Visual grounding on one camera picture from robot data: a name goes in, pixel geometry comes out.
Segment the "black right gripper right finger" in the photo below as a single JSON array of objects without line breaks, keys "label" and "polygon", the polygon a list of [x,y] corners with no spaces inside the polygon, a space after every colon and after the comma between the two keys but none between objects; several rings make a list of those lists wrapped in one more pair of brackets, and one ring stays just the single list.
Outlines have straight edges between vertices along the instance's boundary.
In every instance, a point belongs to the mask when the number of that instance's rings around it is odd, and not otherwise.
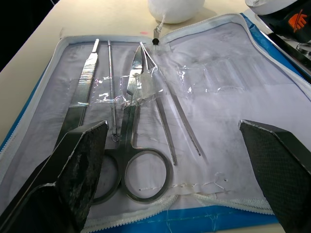
[{"label": "black right gripper right finger", "polygon": [[285,129],[241,120],[256,180],[287,233],[311,231],[311,152]]}]

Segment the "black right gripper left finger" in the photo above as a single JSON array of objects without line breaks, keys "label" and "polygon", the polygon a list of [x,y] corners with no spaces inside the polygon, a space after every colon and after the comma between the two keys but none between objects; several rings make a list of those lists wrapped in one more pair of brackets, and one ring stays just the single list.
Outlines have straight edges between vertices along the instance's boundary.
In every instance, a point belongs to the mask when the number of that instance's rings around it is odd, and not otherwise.
[{"label": "black right gripper left finger", "polygon": [[99,181],[107,121],[65,134],[40,163],[0,217],[3,233],[79,233]]}]

